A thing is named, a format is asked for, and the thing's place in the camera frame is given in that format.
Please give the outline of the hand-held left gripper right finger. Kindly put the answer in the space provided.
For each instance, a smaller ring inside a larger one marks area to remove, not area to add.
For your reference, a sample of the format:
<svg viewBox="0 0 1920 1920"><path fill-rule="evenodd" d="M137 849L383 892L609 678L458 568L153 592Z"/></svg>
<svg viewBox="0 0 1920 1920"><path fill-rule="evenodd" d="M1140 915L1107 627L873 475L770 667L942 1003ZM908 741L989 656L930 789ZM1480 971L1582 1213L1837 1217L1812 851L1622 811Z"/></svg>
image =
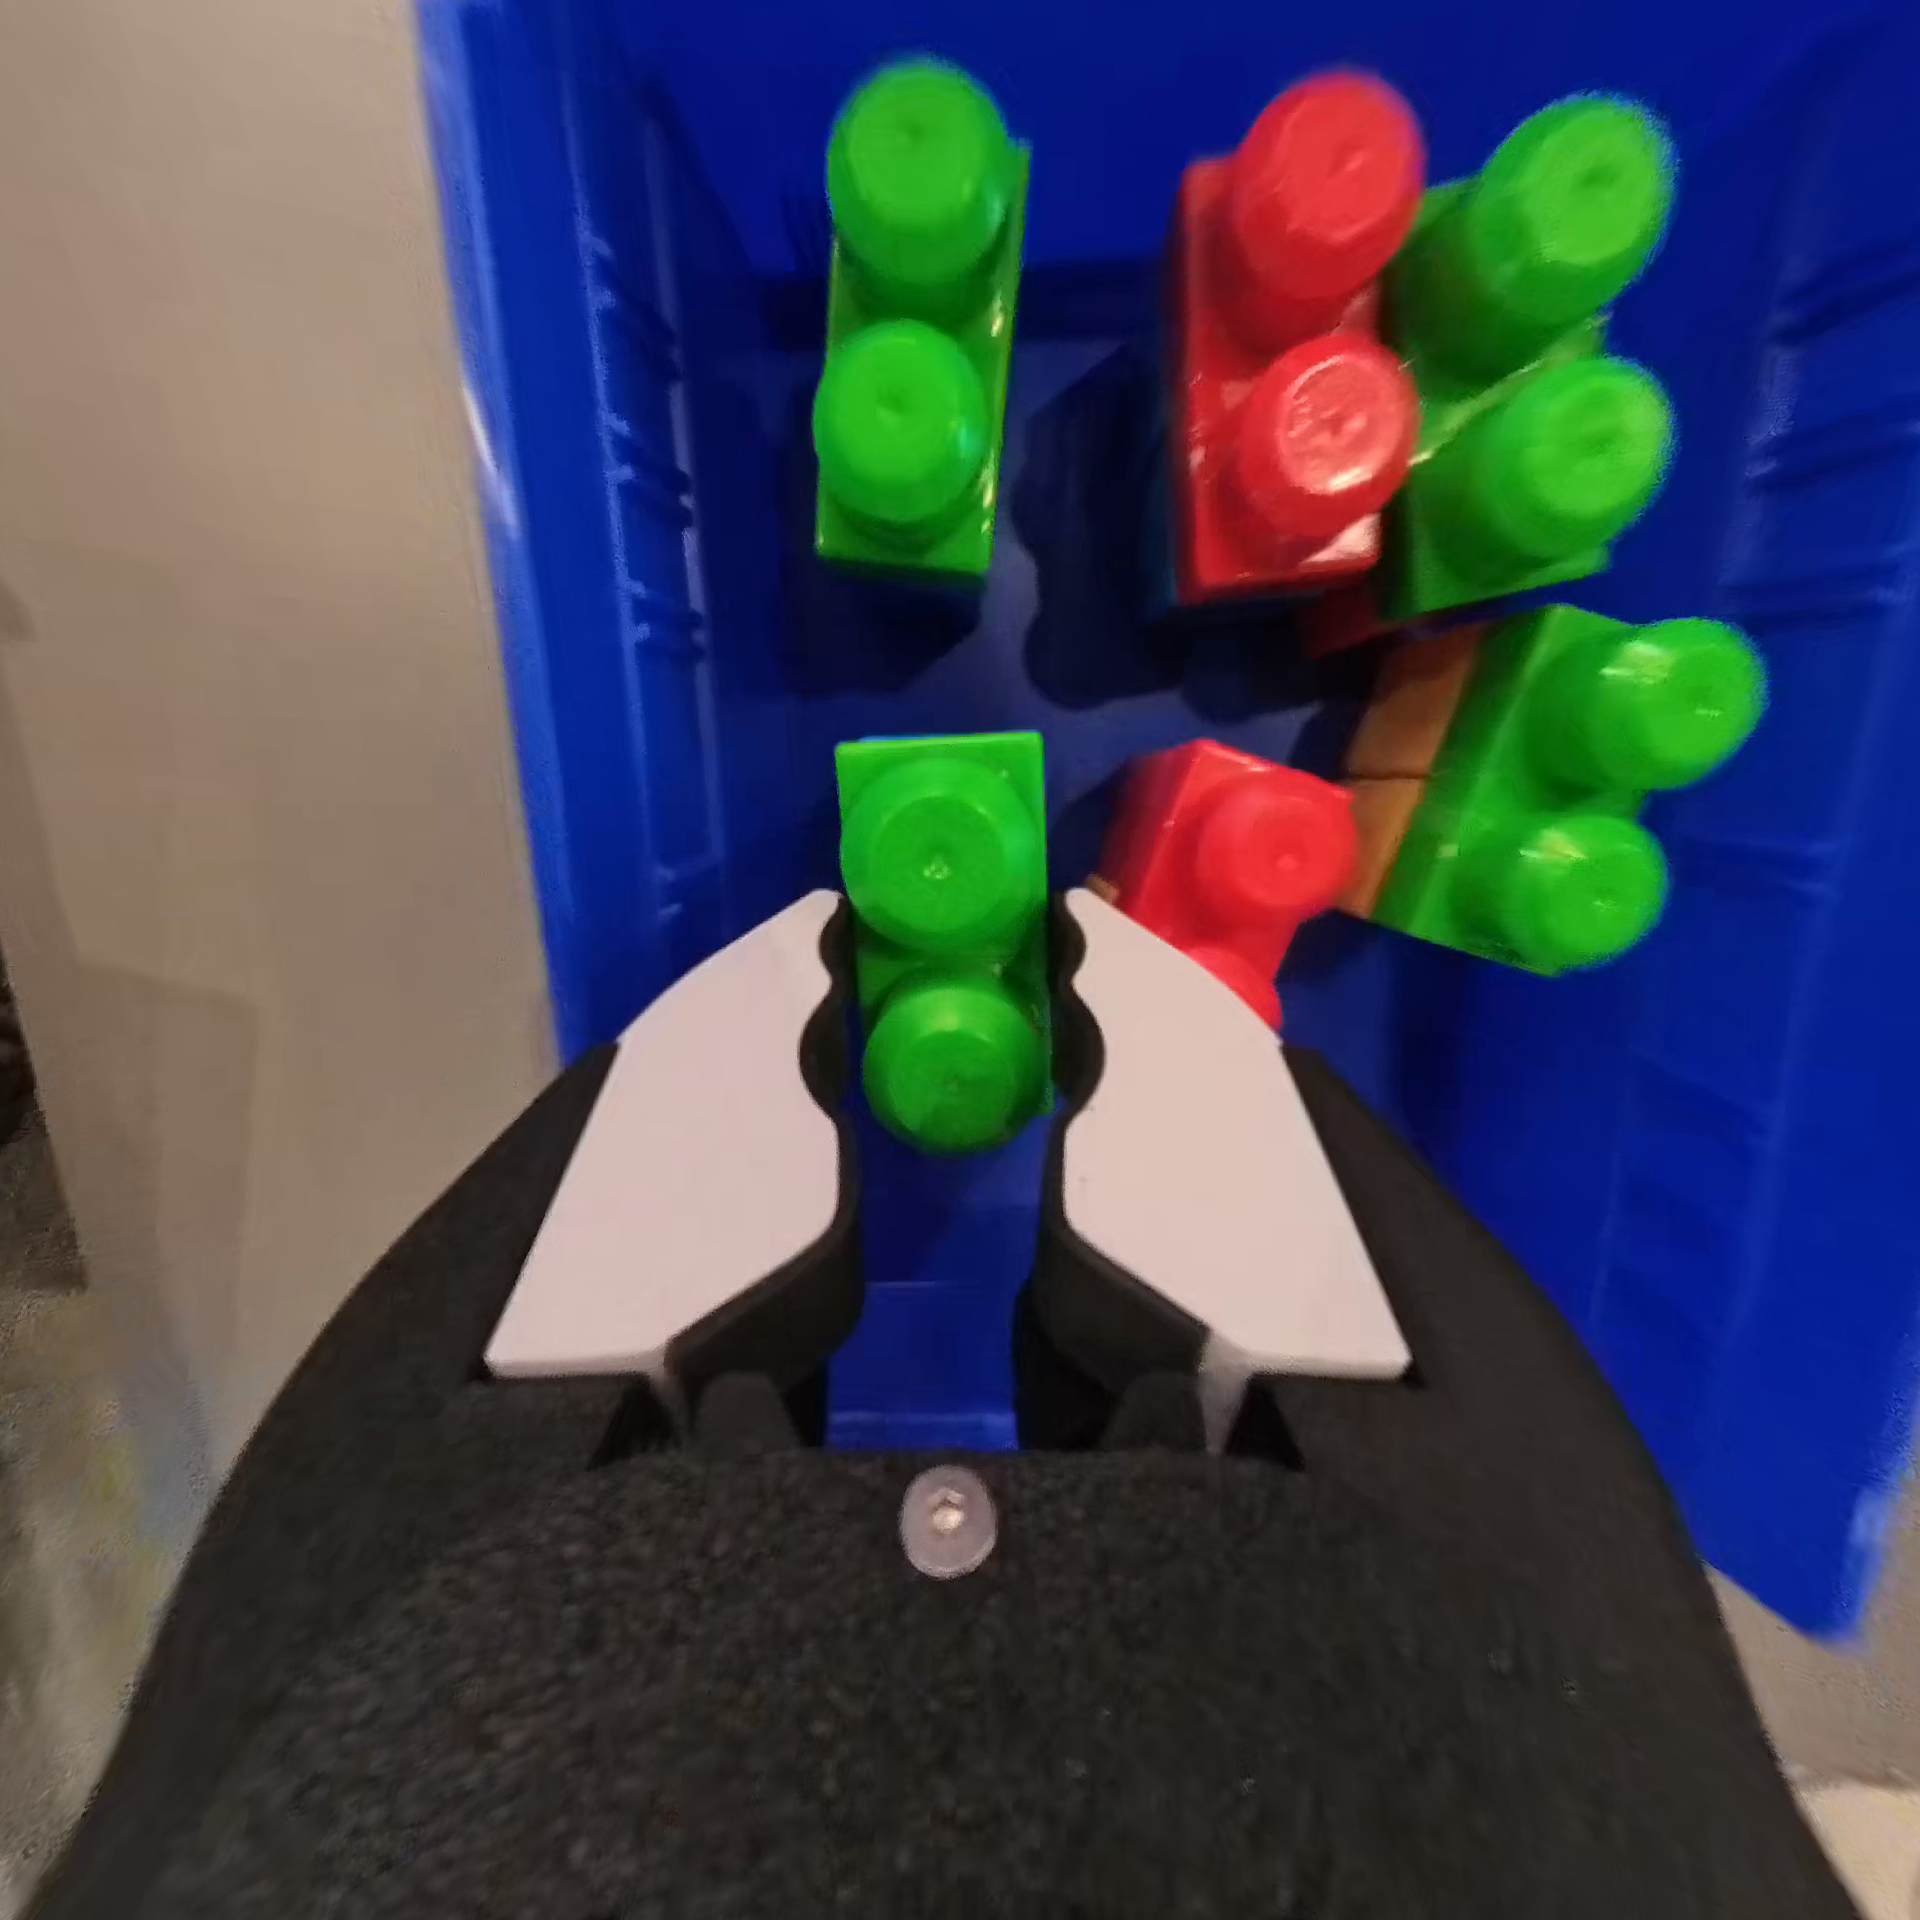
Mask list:
<svg viewBox="0 0 1920 1920"><path fill-rule="evenodd" d="M1279 1037L1081 886L1050 907L1060 1109L1030 1283L1105 1394L1182 1377L1226 1448L1273 1377L1400 1381L1410 1350Z"/></svg>

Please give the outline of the blue plastic bin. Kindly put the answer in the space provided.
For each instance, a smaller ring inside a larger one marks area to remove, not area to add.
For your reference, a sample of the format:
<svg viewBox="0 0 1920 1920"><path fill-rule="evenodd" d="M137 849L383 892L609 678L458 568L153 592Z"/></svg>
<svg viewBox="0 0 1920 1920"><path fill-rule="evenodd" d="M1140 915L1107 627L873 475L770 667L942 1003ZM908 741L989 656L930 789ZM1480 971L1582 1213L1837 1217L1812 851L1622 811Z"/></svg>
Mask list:
<svg viewBox="0 0 1920 1920"><path fill-rule="evenodd" d="M1338 915L1319 1048L1588 1340L1704 1559L1853 1627L1916 1424L1916 5L415 5L502 674L564 1061L828 886L846 737L1042 732L1054 883L1133 757L1329 773L1364 661L1162 599L1162 248L1287 82L1383 73L1439 181L1577 92L1678 156L1610 345L1676 457L1620 621L1708 616L1769 702L1650 805L1670 908L1539 981ZM930 54L1030 146L982 589L819 563L828 136Z"/></svg>

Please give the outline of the pile of colourful blocks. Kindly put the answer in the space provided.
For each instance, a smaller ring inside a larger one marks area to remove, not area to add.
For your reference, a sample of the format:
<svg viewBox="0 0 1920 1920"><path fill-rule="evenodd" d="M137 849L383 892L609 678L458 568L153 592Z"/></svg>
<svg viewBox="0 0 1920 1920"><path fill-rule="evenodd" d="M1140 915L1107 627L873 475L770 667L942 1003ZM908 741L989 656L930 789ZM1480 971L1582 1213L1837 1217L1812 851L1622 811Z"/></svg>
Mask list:
<svg viewBox="0 0 1920 1920"><path fill-rule="evenodd" d="M1663 240L1663 126L1574 97L1427 185L1412 109L1336 70L1194 160L1166 237L1175 606L1308 595L1313 647L1410 638L1338 780L1197 744L1130 773L1096 889L1279 1026L1292 935L1336 908L1539 977L1638 949L1670 899L1651 797L1718 773L1764 670L1741 631L1540 606L1667 478L1673 418L1606 348ZM962 70L900 60L828 139L814 557L985 585L1030 156Z"/></svg>

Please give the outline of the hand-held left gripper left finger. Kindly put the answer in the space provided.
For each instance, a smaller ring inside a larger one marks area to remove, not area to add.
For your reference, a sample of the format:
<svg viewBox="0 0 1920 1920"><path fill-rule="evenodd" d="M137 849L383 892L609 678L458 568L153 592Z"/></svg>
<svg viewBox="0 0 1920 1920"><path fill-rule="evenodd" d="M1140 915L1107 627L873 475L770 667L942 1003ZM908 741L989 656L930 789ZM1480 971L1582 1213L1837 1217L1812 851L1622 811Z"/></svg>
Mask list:
<svg viewBox="0 0 1920 1920"><path fill-rule="evenodd" d="M484 1368L806 1381L862 1309L851 907L803 894L617 1037Z"/></svg>

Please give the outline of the green two-stud block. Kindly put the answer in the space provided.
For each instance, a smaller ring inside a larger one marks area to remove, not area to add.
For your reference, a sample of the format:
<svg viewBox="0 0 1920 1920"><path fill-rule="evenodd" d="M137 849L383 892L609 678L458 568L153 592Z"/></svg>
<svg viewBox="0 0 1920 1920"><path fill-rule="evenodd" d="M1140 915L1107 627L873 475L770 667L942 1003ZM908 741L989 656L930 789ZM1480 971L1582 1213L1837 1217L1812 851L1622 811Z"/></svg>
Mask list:
<svg viewBox="0 0 1920 1920"><path fill-rule="evenodd" d="M833 768L870 1110L1001 1148L1050 1106L1043 737L860 737Z"/></svg>

